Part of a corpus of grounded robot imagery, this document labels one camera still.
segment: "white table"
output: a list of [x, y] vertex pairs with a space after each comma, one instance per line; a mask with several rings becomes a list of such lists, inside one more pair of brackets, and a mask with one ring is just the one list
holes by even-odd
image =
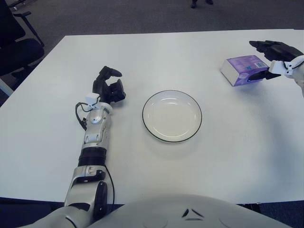
[[[300, 87], [283, 76], [232, 87], [219, 71], [230, 57], [269, 63], [248, 43], [267, 39], [304, 50], [304, 32], [287, 29], [64, 37], [0, 108], [0, 197], [64, 201], [84, 136], [75, 104], [107, 65], [122, 72], [127, 93], [113, 105], [106, 160], [116, 203], [164, 193], [303, 200]], [[191, 95], [203, 112], [182, 143], [156, 140], [141, 119], [146, 100], [166, 89]]]

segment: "tissue box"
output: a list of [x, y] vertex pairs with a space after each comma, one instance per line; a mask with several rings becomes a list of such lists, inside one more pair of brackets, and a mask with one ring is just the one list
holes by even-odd
[[260, 71], [267, 70], [268, 66], [257, 56], [241, 56], [226, 59], [220, 71], [232, 86], [244, 85], [252, 82], [248, 78]]

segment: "person's foot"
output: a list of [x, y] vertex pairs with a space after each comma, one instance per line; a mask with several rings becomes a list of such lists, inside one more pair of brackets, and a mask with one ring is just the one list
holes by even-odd
[[206, 0], [206, 3], [209, 5], [213, 5], [213, 0]]

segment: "black chair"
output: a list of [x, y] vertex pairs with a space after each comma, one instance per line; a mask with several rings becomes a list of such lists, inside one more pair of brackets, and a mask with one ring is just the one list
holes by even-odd
[[[12, 73], [22, 82], [35, 68], [29, 64], [44, 55], [44, 43], [26, 18], [30, 14], [30, 12], [12, 14], [5, 0], [0, 0], [0, 76], [24, 68]], [[16, 41], [25, 36], [25, 31], [14, 16], [20, 17], [25, 22], [39, 42], [31, 38]]]

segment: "floor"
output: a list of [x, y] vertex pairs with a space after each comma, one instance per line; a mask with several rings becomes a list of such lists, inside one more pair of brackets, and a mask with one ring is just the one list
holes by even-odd
[[[26, 0], [18, 12], [45, 43], [45, 55], [66, 35], [159, 33], [237, 29], [304, 29], [303, 0]], [[33, 37], [24, 23], [26, 37]], [[16, 80], [1, 77], [9, 86]], [[0, 91], [0, 105], [8, 97]], [[304, 227], [304, 202], [259, 205], [263, 214], [292, 227]]]

